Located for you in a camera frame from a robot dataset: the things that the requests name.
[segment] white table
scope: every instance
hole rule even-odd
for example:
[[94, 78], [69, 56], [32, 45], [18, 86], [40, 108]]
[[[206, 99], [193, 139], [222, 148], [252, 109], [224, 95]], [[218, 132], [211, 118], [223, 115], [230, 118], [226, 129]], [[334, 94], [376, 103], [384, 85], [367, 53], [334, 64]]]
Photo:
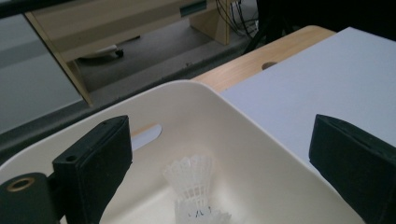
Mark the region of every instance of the white table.
[[396, 146], [396, 43], [347, 28], [221, 95], [308, 166], [316, 114]]

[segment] shuttlecock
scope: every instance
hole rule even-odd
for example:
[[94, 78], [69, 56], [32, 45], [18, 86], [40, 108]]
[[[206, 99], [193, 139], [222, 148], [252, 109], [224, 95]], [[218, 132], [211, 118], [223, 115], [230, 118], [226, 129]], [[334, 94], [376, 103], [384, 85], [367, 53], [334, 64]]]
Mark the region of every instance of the shuttlecock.
[[200, 208], [207, 206], [211, 172], [212, 160], [195, 155], [174, 161], [166, 167], [163, 176], [181, 199], [195, 202]]
[[212, 160], [192, 156], [168, 165], [163, 176], [177, 193], [176, 224], [226, 224], [231, 215], [208, 205]]
[[198, 208], [195, 202], [175, 202], [176, 224], [227, 224], [231, 215], [212, 210], [210, 206]]

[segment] white plastic container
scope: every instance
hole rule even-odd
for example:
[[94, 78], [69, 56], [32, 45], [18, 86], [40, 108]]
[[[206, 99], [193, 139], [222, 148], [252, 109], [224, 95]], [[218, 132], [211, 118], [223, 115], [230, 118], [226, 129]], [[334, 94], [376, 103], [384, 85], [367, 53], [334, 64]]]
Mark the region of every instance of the white plastic container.
[[86, 118], [26, 148], [0, 167], [0, 183], [51, 162], [99, 122], [128, 115], [132, 132], [152, 124], [159, 137], [134, 151], [134, 163], [101, 223], [175, 223], [167, 164], [201, 154], [213, 160], [211, 204], [232, 223], [364, 223], [347, 203], [264, 130], [208, 87], [171, 82]]

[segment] wooden surface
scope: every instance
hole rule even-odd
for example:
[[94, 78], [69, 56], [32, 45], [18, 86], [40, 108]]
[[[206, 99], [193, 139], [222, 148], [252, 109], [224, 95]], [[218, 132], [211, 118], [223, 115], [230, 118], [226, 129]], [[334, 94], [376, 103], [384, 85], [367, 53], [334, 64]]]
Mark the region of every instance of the wooden surface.
[[334, 34], [335, 32], [318, 26], [306, 26], [203, 73], [193, 80], [203, 82], [215, 91], [224, 91], [238, 82], [258, 74], [265, 63], [279, 63]]

